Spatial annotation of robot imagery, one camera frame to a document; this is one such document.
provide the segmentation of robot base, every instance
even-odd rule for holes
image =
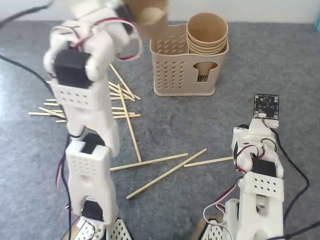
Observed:
[[[94,240],[96,237],[99,237],[99,233],[95,230],[92,224],[85,220],[84,217],[80,217],[75,221],[72,226],[71,239],[72,240]],[[68,240],[69,232],[64,235],[62,240]],[[126,224],[121,218],[118,218],[114,225],[112,226],[111,231],[105,232],[102,237],[103,240],[133,240],[128,231]]]

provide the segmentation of keyhole-shaped cutout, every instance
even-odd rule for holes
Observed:
[[[202,61],[194,64],[193,67],[199,70],[197,82],[205,83],[208,81],[210,70],[216,69],[218,64],[213,61]]]

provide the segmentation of gray carpet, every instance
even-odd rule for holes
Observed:
[[[46,76],[43,55],[57,22],[17,22],[0,33],[0,54]],[[254,93],[279,94],[284,148],[309,176],[311,189],[290,214],[286,233],[319,220],[320,34],[306,24],[231,23],[230,51],[210,97],[158,97],[153,93],[152,58],[144,55],[114,65],[142,101],[128,103],[143,160],[208,148],[197,161],[232,154],[233,127],[249,123]],[[109,72],[111,81],[117,82]],[[30,117],[50,95],[26,71],[0,61],[0,236],[1,239],[58,240],[68,228],[67,195],[55,189],[66,127],[53,118]],[[121,153],[112,166],[136,162],[125,120],[118,120]],[[285,169],[285,204],[305,182],[280,155]],[[185,240],[203,208],[239,176],[231,161],[180,169],[132,200],[126,196],[182,159],[117,171],[120,216],[136,240]],[[238,197],[237,190],[232,197]],[[320,238],[320,229],[303,235]]]

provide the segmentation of small circuit board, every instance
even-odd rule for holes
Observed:
[[[279,120],[279,95],[256,94],[253,117]]]

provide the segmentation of stack of paper cups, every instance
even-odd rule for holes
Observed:
[[[228,24],[213,13],[199,13],[187,23],[187,44],[191,54],[213,56],[221,53],[228,41]],[[200,62],[199,75],[208,76],[214,62]]]

